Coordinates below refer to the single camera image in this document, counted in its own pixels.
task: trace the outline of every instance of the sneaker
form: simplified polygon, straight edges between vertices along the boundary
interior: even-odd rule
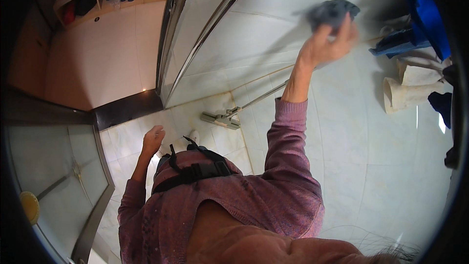
[[[171,154],[171,148],[169,148],[169,144],[161,144],[158,152],[156,152],[156,156],[160,159],[165,154]]]
[[[200,135],[199,135],[199,132],[196,131],[196,130],[193,130],[190,134],[189,134],[189,139],[193,140],[197,145],[199,144],[200,142]]]

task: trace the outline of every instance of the red clothing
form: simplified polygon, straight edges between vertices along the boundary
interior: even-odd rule
[[[292,238],[319,233],[324,216],[321,187],[312,178],[304,154],[307,101],[275,102],[275,121],[267,133],[269,150],[262,175],[203,179],[156,193],[146,203],[145,185],[127,181],[118,216],[122,263],[184,263],[197,208],[207,199],[245,225]],[[195,162],[211,161],[197,150],[177,154],[179,167]],[[166,161],[153,188],[172,175],[175,172]]]

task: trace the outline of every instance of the mop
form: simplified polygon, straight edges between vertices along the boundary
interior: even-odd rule
[[[277,92],[278,90],[282,89],[283,87],[285,87],[287,85],[287,83],[288,83],[288,79],[285,82],[283,82],[281,85],[276,86],[272,90],[268,91],[265,94],[262,94],[261,96],[257,97],[256,99],[252,100],[251,102],[247,103],[244,106],[237,106],[233,109],[227,109],[226,114],[213,114],[213,113],[204,111],[202,113],[200,119],[204,120],[204,121],[214,123],[214,124],[219,125],[219,126],[225,126],[227,128],[237,130],[238,128],[241,127],[241,124],[238,120],[234,120],[233,116],[237,115],[243,109],[248,108],[249,106],[261,101],[262,99],[266,98],[267,96],[270,96],[273,93]]]

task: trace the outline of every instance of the person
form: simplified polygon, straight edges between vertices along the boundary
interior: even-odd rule
[[[309,82],[318,64],[343,57],[357,38],[349,14],[334,41],[331,32],[322,25],[305,42],[275,100],[262,175],[243,176],[188,139],[188,151],[161,159],[145,202],[147,167],[165,131],[145,134],[118,211],[123,263],[396,263],[389,253],[366,257],[348,242],[315,238],[325,209],[304,152]]]

